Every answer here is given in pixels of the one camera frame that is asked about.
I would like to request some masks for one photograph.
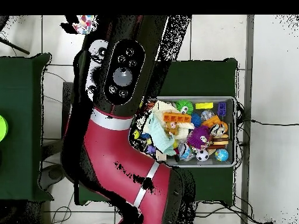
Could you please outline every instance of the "purple plush toy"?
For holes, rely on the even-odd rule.
[[[196,127],[188,136],[188,143],[197,149],[205,148],[209,142],[210,133],[209,127],[202,125]]]

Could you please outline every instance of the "green table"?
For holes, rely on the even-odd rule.
[[[160,96],[233,96],[237,61],[177,61],[173,62]],[[196,181],[196,201],[233,202],[233,167],[185,168]],[[79,188],[81,204],[87,201],[107,201],[106,198]]]
[[[0,115],[9,130],[0,142],[0,200],[52,200],[38,187],[41,161],[41,76],[50,54],[0,57]]]

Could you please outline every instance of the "white stripe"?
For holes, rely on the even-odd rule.
[[[147,174],[147,178],[150,178],[150,179],[154,178],[155,173],[158,170],[158,168],[159,168],[159,163],[158,162],[154,162],[154,164],[152,165],[150,171]],[[143,187],[141,186],[140,190],[139,190],[139,192],[138,192],[138,194],[136,196],[135,202],[134,202],[134,206],[135,207],[139,208],[140,203],[143,200],[146,192],[147,191],[145,189],[143,189]]]
[[[109,117],[93,109],[91,120],[101,127],[114,131],[124,131],[130,129],[133,118],[121,120],[119,118]]]

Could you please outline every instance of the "purple toy block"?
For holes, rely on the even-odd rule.
[[[219,102],[218,103],[217,115],[218,116],[225,116],[226,113],[227,113],[227,104],[226,104],[226,102]]]

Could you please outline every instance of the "blue ball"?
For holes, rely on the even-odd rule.
[[[215,157],[220,162],[224,162],[228,159],[228,152],[226,149],[217,149],[215,152]]]
[[[201,118],[197,113],[191,114],[191,123],[194,124],[194,127],[198,127],[201,125]]]

